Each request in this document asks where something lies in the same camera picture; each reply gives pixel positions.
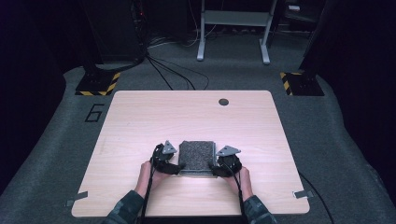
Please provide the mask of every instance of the sleeve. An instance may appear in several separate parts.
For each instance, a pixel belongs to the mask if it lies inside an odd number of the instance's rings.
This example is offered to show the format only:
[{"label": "sleeve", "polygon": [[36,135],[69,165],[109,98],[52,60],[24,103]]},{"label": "sleeve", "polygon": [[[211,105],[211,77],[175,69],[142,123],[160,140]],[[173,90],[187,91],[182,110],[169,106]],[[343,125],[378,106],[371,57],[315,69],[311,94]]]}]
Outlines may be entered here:
[{"label": "sleeve", "polygon": [[268,211],[262,201],[253,195],[244,201],[245,213],[249,224],[274,224],[275,217]]},{"label": "sleeve", "polygon": [[132,224],[137,219],[137,213],[143,205],[144,199],[135,191],[129,191],[114,209],[107,215],[103,224]]}]

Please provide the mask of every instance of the wire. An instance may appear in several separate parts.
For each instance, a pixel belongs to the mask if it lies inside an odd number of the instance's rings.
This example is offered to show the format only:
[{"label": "wire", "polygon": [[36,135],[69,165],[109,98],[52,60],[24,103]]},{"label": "wire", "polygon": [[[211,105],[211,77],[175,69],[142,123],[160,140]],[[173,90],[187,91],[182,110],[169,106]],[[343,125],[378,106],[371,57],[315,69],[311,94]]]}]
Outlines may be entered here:
[{"label": "wire", "polygon": [[163,70],[165,70],[165,71],[167,71],[167,72],[169,72],[169,73],[172,73],[172,74],[174,74],[174,75],[176,75],[176,76],[178,76],[178,77],[183,78],[183,79],[186,81],[187,90],[190,89],[189,83],[191,84],[192,88],[195,90],[194,85],[190,82],[190,80],[189,80],[188,78],[184,77],[184,76],[181,75],[180,73],[178,73],[178,72],[176,72],[176,71],[170,69],[169,67],[165,66],[163,63],[160,63],[160,62],[156,61],[156,60],[153,59],[153,58],[151,58],[151,60],[154,61],[154,62],[155,62],[158,66],[160,66]]},{"label": "wire", "polygon": [[167,39],[168,37],[165,36],[156,36],[156,37],[152,37],[149,41],[150,45],[155,45],[157,43],[162,43],[163,40]]},{"label": "wire", "polygon": [[166,85],[169,87],[169,89],[171,89],[171,91],[173,90],[173,88],[171,87],[171,85],[169,84],[169,82],[166,80],[166,78],[163,76],[163,73],[154,65],[154,63],[151,61],[149,56],[146,56],[146,58],[148,59],[148,61],[151,63],[151,65],[155,68],[155,70],[157,70],[157,72],[160,74],[160,76],[163,78],[163,80],[165,81]]},{"label": "wire", "polygon": [[149,202],[149,193],[151,192],[152,177],[154,177],[155,168],[157,168],[157,167],[154,168],[153,157],[150,158],[150,162],[151,162],[151,167],[149,169],[150,176],[149,176],[149,180],[148,180],[148,188],[146,190],[145,201],[143,201],[142,213],[140,215],[140,224],[144,223],[144,219],[146,216],[146,209],[147,209],[148,202]]},{"label": "wire", "polygon": [[239,206],[241,207],[241,215],[245,221],[247,221],[247,216],[245,214],[244,200],[242,196],[241,184],[239,183],[236,175],[233,173],[233,170],[228,166],[225,162],[222,162],[221,165],[224,165],[233,175],[233,179],[235,180],[236,186],[238,187],[238,197],[239,197]]},{"label": "wire", "polygon": [[298,174],[309,184],[309,186],[311,186],[311,188],[317,193],[318,197],[320,198],[320,200],[323,203],[324,208],[326,209],[327,215],[329,216],[330,221],[332,222],[332,224],[334,223],[334,219],[332,219],[332,214],[330,213],[329,208],[327,207],[326,203],[324,202],[323,198],[320,196],[319,192],[317,189],[315,189],[315,187],[312,185],[312,183],[300,172],[298,171]]},{"label": "wire", "polygon": [[[223,10],[224,7],[224,0],[221,1],[221,8],[220,11]],[[213,28],[205,35],[205,37],[207,37],[208,35],[210,35],[210,33],[212,33],[212,31],[216,28],[217,25],[214,25]]]},{"label": "wire", "polygon": [[198,33],[198,25],[197,25],[197,21],[195,20],[194,14],[192,13],[192,7],[191,7],[191,1],[189,0],[189,6],[190,6],[190,12],[191,12],[191,16],[192,16],[192,20],[194,21],[194,25],[195,25],[195,31],[196,31],[196,37],[195,40],[192,41],[191,44],[189,45],[182,45],[184,47],[191,47],[192,45],[194,45],[197,41],[198,41],[198,37],[199,37],[199,33]]},{"label": "wire", "polygon": [[188,70],[188,71],[193,72],[193,73],[195,73],[195,74],[198,74],[198,75],[200,75],[200,76],[202,76],[202,77],[205,77],[205,78],[206,78],[206,85],[205,85],[205,87],[204,87],[204,90],[206,90],[207,86],[209,85],[209,77],[206,76],[206,75],[204,75],[204,74],[202,74],[202,73],[199,73],[199,72],[197,72],[197,71],[191,70],[190,68],[186,68],[186,67],[180,66],[180,65],[178,65],[178,64],[176,64],[176,63],[168,62],[168,61],[166,61],[166,60],[164,60],[164,59],[159,59],[159,58],[155,58],[155,57],[152,57],[152,56],[150,56],[150,58],[155,59],[155,60],[158,60],[158,61],[162,61],[162,62],[165,62],[165,63],[170,63],[170,64],[172,64],[172,65],[174,65],[174,66],[177,66],[177,67],[179,67],[179,68]]},{"label": "wire", "polygon": [[152,58],[151,56],[147,56],[147,58],[148,58],[148,60],[151,62],[151,64],[155,67],[155,65],[154,65],[154,63],[156,63],[158,66],[160,66],[163,70],[165,70],[165,71],[167,71],[167,72],[169,72],[169,73],[172,73],[172,74],[174,74],[174,75],[176,75],[176,76],[178,76],[178,77],[181,77],[181,78],[183,78],[186,82],[187,82],[187,89],[189,88],[189,83],[190,83],[190,85],[192,86],[192,89],[193,90],[196,90],[195,89],[195,86],[192,84],[192,82],[187,78],[187,77],[185,77],[185,76],[183,76],[183,75],[181,75],[179,72],[177,72],[177,71],[175,71],[175,70],[173,70],[173,69],[171,69],[171,68],[169,68],[169,67],[167,67],[166,65],[164,65],[163,63],[160,63],[160,62],[158,62],[155,58]]},{"label": "wire", "polygon": [[157,48],[157,47],[162,46],[162,45],[177,44],[177,43],[179,43],[179,42],[176,42],[176,41],[163,42],[163,43],[160,43],[160,44],[156,44],[156,45],[150,46],[150,47],[148,47],[148,49]]}]

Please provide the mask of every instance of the wrist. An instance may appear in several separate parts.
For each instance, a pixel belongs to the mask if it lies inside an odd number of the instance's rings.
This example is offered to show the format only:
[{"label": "wrist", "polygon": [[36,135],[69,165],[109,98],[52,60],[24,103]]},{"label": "wrist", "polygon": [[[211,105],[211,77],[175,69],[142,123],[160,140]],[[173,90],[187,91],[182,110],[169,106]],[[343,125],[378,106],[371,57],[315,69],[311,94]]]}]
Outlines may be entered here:
[{"label": "wrist", "polygon": [[146,197],[146,188],[142,188],[140,186],[136,186],[136,188],[134,189],[134,192],[136,192],[138,195],[140,195],[142,198]]},{"label": "wrist", "polygon": [[242,191],[242,200],[246,201],[247,199],[249,199],[250,197],[252,197],[254,194],[252,191]]}]

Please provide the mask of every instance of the gray carpet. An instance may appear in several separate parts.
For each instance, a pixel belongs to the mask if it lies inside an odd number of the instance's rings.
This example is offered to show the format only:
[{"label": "gray carpet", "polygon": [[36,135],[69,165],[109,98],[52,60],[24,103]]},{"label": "gray carpet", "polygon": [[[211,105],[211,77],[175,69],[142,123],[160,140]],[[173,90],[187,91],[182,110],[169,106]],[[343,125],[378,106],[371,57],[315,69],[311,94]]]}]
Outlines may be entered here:
[{"label": "gray carpet", "polygon": [[[332,88],[318,77],[323,97],[288,96],[280,72],[297,72],[307,39],[276,35],[263,65],[259,36],[235,35],[206,42],[205,60],[196,61],[198,44],[149,49],[153,57],[185,66],[209,77],[208,90],[268,90],[288,138],[297,168],[319,191],[335,223],[396,223],[396,210],[375,171],[343,125]],[[168,64],[188,77],[197,90],[206,79]],[[64,207],[73,197],[88,166],[113,94],[76,96],[82,68],[64,77],[63,101],[29,158],[0,198],[0,223],[100,223],[102,218],[75,218]],[[175,90],[186,90],[180,77],[164,74]],[[122,72],[115,91],[169,90],[147,60]],[[98,122],[84,122],[93,104],[104,104]],[[312,190],[302,179],[305,189]],[[305,215],[276,216],[279,223],[331,223],[319,197],[309,199]],[[220,218],[216,223],[224,223]]]}]

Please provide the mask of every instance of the sponge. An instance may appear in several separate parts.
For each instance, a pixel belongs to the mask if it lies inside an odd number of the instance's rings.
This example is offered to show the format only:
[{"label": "sponge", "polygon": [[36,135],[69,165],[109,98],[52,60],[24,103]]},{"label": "sponge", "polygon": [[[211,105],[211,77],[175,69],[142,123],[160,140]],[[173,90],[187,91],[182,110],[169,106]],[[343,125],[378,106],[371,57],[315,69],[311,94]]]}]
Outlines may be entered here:
[{"label": "sponge", "polygon": [[178,164],[186,164],[181,175],[211,175],[209,164],[216,162],[216,145],[211,141],[183,141],[179,146]]}]

